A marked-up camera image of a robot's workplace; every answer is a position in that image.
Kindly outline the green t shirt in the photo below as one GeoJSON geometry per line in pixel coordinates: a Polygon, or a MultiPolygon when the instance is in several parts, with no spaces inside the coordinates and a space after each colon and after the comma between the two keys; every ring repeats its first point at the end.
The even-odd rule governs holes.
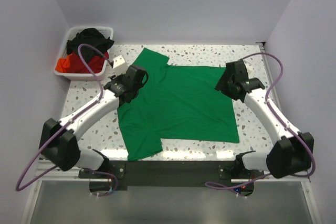
{"type": "Polygon", "coordinates": [[[161,152],[162,139],[239,143],[233,102],[215,90],[225,69],[168,61],[147,48],[134,61],[149,80],[134,100],[118,108],[128,160],[161,152]]]}

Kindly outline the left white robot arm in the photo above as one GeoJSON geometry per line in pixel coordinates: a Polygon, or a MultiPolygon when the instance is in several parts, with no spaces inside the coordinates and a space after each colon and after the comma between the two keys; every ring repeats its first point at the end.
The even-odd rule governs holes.
{"type": "Polygon", "coordinates": [[[131,65],[124,74],[112,76],[100,93],[78,111],[60,120],[47,120],[40,139],[42,156],[62,171],[78,167],[90,169],[97,178],[105,177],[109,159],[98,150],[81,149],[78,140],[105,115],[135,99],[148,78],[144,68],[131,65]]]}

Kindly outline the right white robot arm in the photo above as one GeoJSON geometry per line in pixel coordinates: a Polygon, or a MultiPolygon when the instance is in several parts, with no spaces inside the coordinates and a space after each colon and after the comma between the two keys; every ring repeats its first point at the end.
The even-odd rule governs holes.
{"type": "Polygon", "coordinates": [[[266,129],[273,147],[270,152],[250,151],[236,155],[231,174],[246,178],[253,170],[268,171],[282,178],[309,170],[312,166],[314,138],[291,124],[257,78],[250,78],[242,60],[230,62],[215,86],[233,100],[240,100],[255,114],[266,129]]]}

